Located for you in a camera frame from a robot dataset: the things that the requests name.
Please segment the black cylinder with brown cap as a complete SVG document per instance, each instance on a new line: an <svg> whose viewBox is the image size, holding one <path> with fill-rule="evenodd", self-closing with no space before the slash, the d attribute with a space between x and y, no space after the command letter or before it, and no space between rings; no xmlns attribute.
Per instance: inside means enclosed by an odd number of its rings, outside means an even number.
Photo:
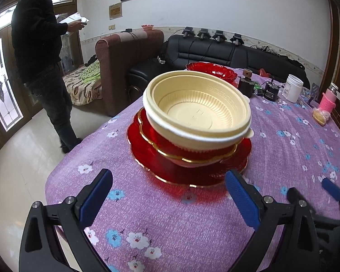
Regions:
<svg viewBox="0 0 340 272"><path fill-rule="evenodd" d="M250 69L243 69L243 77L238 83L238 90L243 95L250 98L254 93L255 82L252 81L252 71Z"/></svg>

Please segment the small gold wall plaque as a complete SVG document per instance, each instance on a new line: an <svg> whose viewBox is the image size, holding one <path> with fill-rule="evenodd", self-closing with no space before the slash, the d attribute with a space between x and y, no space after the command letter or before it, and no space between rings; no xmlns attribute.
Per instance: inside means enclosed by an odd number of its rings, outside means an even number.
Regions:
<svg viewBox="0 0 340 272"><path fill-rule="evenodd" d="M121 18L123 16L122 13L122 3L118 2L116 4L112 4L109 6L109 18L110 20L114 20L117 18Z"/></svg>

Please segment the patterned cushioned bench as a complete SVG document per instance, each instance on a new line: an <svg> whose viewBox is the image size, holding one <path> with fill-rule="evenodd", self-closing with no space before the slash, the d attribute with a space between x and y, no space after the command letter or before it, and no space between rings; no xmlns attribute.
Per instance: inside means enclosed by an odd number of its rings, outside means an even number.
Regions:
<svg viewBox="0 0 340 272"><path fill-rule="evenodd" d="M75 106L85 106L102 99L100 62L82 66L63 77L67 92Z"/></svg>

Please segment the white plastic jar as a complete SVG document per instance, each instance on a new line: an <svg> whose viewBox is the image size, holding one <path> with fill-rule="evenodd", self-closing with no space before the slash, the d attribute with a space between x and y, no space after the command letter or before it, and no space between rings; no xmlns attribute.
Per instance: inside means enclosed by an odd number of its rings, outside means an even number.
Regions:
<svg viewBox="0 0 340 272"><path fill-rule="evenodd" d="M289 102L296 103L303 88L303 81L298 77L289 74L284 88L282 91L282 96Z"/></svg>

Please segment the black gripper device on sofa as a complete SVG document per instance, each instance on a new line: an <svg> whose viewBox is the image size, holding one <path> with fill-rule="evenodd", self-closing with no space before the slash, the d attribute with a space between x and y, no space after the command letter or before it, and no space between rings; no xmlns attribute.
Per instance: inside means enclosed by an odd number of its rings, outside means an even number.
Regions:
<svg viewBox="0 0 340 272"><path fill-rule="evenodd" d="M193 27L185 27L182 31L183 38L194 37Z"/></svg>

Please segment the snack bag on table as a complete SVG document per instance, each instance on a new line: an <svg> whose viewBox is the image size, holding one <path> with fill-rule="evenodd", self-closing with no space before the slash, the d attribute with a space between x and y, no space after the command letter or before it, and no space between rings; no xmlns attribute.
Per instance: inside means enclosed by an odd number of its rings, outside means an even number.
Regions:
<svg viewBox="0 0 340 272"><path fill-rule="evenodd" d="M325 126L328 119L330 118L330 113L318 108L314 108L312 111L312 117L320 126Z"/></svg>

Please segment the wooden glass-panel door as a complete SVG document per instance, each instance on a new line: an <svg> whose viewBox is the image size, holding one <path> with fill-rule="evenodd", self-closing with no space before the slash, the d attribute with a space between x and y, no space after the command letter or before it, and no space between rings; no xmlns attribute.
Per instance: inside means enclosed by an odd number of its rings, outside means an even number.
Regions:
<svg viewBox="0 0 340 272"><path fill-rule="evenodd" d="M0 17L13 13L19 0L0 2ZM54 3L57 18L64 19L78 10L78 0L61 0ZM79 34L64 36L61 53L62 73L73 71L83 64ZM0 150L8 140L42 109L41 104L19 79L14 49L11 41L11 24L0 27Z"/></svg>

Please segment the pink sleeved bottle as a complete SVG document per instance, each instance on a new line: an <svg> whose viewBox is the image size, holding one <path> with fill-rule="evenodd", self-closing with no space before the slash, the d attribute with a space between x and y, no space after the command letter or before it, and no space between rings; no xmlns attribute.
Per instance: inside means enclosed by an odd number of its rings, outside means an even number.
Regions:
<svg viewBox="0 0 340 272"><path fill-rule="evenodd" d="M328 89L325 93L323 93L323 97L321 102L319 103L318 109L322 112L331 113L336 106L338 87L333 82L329 85Z"/></svg>

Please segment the small red gold-rimmed plate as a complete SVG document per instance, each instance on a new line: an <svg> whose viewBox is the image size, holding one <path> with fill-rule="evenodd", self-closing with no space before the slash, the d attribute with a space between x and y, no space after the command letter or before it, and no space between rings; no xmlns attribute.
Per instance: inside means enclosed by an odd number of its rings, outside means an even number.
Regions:
<svg viewBox="0 0 340 272"><path fill-rule="evenodd" d="M184 168L197 168L221 162L222 160L230 158L238 147L236 143L224 149L212 151L190 151L182 149L155 131L148 121L146 110L143 107L137 113L137 121L139 123L139 133L141 137L162 157Z"/></svg>

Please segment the small black device box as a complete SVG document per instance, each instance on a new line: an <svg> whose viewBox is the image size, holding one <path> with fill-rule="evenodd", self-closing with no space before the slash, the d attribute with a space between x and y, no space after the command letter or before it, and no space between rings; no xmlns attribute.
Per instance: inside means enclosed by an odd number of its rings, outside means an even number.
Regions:
<svg viewBox="0 0 340 272"><path fill-rule="evenodd" d="M269 101L275 102L278 98L279 89L280 87L274 82L267 82L265 85L263 97Z"/></svg>

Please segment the standing person in black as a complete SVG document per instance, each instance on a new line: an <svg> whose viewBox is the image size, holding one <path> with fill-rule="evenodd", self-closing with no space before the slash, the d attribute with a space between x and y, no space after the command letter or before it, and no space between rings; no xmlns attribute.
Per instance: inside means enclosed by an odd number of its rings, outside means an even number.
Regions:
<svg viewBox="0 0 340 272"><path fill-rule="evenodd" d="M76 33L85 25L80 20L57 22L52 0L19 0L11 21L20 79L45 109L63 153L69 153L81 139L70 122L72 102L60 67L61 37Z"/></svg>

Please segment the large white foam bowl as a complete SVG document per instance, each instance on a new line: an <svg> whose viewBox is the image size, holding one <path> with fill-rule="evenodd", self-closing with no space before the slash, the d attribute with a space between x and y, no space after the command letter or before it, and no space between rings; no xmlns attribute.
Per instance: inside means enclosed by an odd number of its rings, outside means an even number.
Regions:
<svg viewBox="0 0 340 272"><path fill-rule="evenodd" d="M189 133L178 129L166 121L161 120L154 113L146 109L147 120L152 128L167 139L170 143L183 149L192 151L213 151L224 149L240 142L244 138L248 138L248 131L244 135L235 137L206 137L195 133Z"/></svg>

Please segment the red object on table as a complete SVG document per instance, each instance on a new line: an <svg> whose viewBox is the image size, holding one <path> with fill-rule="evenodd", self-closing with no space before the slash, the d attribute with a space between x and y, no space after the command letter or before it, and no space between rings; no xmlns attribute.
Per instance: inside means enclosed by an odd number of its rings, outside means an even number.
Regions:
<svg viewBox="0 0 340 272"><path fill-rule="evenodd" d="M265 78L272 78L272 75L270 73L267 73L267 71L265 71L265 69L263 68L259 69L259 76Z"/></svg>

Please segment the large red wedding plate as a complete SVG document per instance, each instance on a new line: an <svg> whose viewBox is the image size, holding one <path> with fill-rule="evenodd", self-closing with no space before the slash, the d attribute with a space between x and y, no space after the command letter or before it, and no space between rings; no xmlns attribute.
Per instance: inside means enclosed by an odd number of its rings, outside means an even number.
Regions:
<svg viewBox="0 0 340 272"><path fill-rule="evenodd" d="M237 143L237 150L230 158L208 166L184 168L162 157L141 137L137 113L133 123L128 127L127 137L133 156L139 165L165 183L189 187L219 185L223 183L227 171L242 172L248 164L248 156L252 150L250 139L244 138Z"/></svg>

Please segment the black leather sofa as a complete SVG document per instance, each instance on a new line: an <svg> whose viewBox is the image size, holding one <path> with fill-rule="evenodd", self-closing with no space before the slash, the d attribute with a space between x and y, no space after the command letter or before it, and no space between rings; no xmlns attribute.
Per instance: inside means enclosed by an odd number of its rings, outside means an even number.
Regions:
<svg viewBox="0 0 340 272"><path fill-rule="evenodd" d="M186 69L189 63L199 61L229 68L250 69L255 74L259 74L260 70L264 69L280 83L286 82L288 75L291 74L299 78L305 88L310 88L305 67L299 61L272 53L267 47L258 49L237 46L232 42L201 40L198 37L183 37L175 34L162 45L158 55L137 63L129 69L125 79L130 101L133 102L142 96L154 77L169 71Z"/></svg>

